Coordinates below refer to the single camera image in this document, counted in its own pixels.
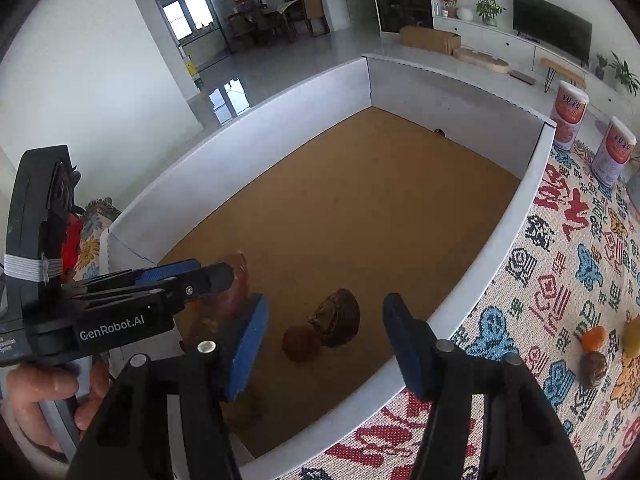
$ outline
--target finger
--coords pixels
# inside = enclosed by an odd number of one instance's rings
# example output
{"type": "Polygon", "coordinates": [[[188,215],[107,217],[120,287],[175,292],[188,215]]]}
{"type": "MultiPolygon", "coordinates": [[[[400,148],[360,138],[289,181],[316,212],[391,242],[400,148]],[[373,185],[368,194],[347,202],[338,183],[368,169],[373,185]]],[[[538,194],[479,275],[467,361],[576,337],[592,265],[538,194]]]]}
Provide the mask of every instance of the finger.
{"type": "Polygon", "coordinates": [[[7,390],[14,405],[25,405],[39,400],[68,399],[78,391],[78,380],[61,368],[36,367],[21,364],[6,377],[7,390]]]}
{"type": "Polygon", "coordinates": [[[36,402],[18,404],[18,406],[15,403],[13,404],[15,420],[29,440],[39,446],[50,447],[55,451],[62,452],[60,444],[51,433],[49,425],[36,402]]]}
{"type": "Polygon", "coordinates": [[[59,368],[22,364],[7,374],[7,390],[14,417],[32,442],[62,452],[42,415],[39,400],[59,400],[75,395],[78,381],[59,368]]]}
{"type": "Polygon", "coordinates": [[[89,372],[89,382],[96,395],[103,399],[109,389],[109,365],[101,357],[96,358],[89,372]]]}
{"type": "Polygon", "coordinates": [[[95,394],[91,394],[89,395],[89,400],[82,406],[78,407],[78,409],[76,410],[76,416],[74,417],[78,430],[84,431],[89,427],[92,419],[100,408],[101,402],[101,397],[95,394]]]}

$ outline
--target floral cushion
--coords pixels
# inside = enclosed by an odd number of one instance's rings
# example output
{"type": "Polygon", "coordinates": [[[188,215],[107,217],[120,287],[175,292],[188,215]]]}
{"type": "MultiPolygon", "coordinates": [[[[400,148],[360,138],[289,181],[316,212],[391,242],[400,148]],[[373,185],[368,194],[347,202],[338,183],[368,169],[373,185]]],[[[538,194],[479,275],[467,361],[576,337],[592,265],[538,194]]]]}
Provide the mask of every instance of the floral cushion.
{"type": "Polygon", "coordinates": [[[74,280],[86,280],[100,274],[100,235],[120,215],[111,198],[89,202],[82,216],[80,251],[74,280]]]}

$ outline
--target television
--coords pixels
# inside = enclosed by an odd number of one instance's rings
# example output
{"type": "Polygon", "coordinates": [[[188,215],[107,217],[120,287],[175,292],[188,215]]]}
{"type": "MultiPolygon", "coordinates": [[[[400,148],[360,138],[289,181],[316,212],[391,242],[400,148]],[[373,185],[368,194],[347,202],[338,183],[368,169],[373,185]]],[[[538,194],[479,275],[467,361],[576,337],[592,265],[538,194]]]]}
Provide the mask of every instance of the television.
{"type": "Polygon", "coordinates": [[[589,63],[591,23],[545,0],[513,0],[513,28],[589,63]]]}

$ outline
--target brown cork board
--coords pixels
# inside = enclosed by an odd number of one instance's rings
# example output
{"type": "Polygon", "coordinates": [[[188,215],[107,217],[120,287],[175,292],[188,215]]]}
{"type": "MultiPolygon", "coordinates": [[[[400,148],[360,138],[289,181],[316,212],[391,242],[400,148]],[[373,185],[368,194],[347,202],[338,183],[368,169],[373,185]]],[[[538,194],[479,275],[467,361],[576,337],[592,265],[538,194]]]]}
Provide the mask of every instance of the brown cork board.
{"type": "MultiPolygon", "coordinates": [[[[232,428],[254,456],[324,415],[391,357],[384,296],[401,293],[412,314],[427,319],[478,255],[518,184],[471,150],[368,108],[281,160],[172,249],[163,263],[210,264],[242,250],[250,289],[269,299],[250,380],[261,418],[232,428]],[[339,287],[360,304],[358,335],[311,362],[290,362],[280,349],[284,331],[339,287]]],[[[192,319],[182,313],[178,326],[192,319]]]]}

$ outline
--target white vase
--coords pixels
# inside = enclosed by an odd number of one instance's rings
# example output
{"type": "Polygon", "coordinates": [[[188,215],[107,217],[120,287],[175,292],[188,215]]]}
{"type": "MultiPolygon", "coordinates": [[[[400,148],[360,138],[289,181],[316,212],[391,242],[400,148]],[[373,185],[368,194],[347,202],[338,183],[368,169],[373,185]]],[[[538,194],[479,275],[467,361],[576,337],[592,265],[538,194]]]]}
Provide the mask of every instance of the white vase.
{"type": "Polygon", "coordinates": [[[472,22],[474,19],[474,14],[471,9],[467,9],[466,7],[460,7],[458,9],[458,17],[463,22],[472,22]]]}

